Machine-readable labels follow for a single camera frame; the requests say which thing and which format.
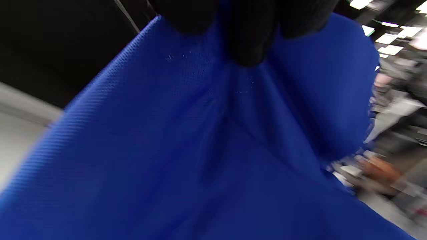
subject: gloved hand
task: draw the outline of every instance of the gloved hand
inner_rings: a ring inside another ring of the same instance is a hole
[[[149,0],[178,31],[201,34],[212,24],[219,0]],[[319,31],[338,0],[231,0],[228,43],[242,66],[261,63],[278,24],[285,38]]]

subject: white wall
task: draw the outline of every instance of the white wall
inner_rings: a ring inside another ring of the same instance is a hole
[[[0,83],[0,191],[62,110]]]
[[[44,130],[42,125],[0,112],[0,191]]]

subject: blue fabric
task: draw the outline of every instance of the blue fabric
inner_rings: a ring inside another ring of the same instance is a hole
[[[277,37],[254,68],[222,32],[154,19],[2,194],[1,239],[409,239],[322,169],[369,126],[378,54],[360,26]]]

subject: black glove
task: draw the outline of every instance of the black glove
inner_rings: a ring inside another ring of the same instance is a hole
[[[212,24],[219,0],[149,0],[178,31],[201,34]],[[261,63],[278,24],[285,38],[322,29],[338,0],[231,0],[228,42],[242,66]]]

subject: ceiling light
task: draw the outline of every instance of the ceiling light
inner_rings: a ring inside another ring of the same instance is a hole
[[[396,38],[398,38],[398,35],[392,35],[392,34],[384,33],[381,37],[379,37],[376,40],[376,42],[388,45],[388,44],[392,43],[394,40],[396,40]]]
[[[424,29],[409,45],[419,50],[427,50],[427,29]]]
[[[382,22],[381,23],[381,25],[384,25],[384,26],[390,26],[390,27],[398,27],[399,25],[397,25],[397,24],[394,24],[394,23],[387,23],[387,22]]]
[[[425,1],[423,4],[421,4],[416,10],[421,11],[423,9],[427,9],[427,1]]]
[[[375,32],[375,28],[365,26],[365,25],[362,25],[362,29],[363,29],[363,32],[365,33],[365,36],[367,37],[369,37],[372,33]]]
[[[364,7],[366,7],[370,2],[372,2],[373,0],[353,0],[350,3],[351,7],[354,7],[355,9],[362,9]]]
[[[378,52],[385,53],[388,55],[396,55],[396,53],[400,52],[400,50],[402,50],[402,49],[403,49],[403,47],[389,45],[387,47],[380,47],[378,49]]]
[[[399,38],[405,38],[405,37],[413,37],[415,34],[417,34],[422,27],[414,27],[414,26],[401,26],[403,30],[398,34]]]

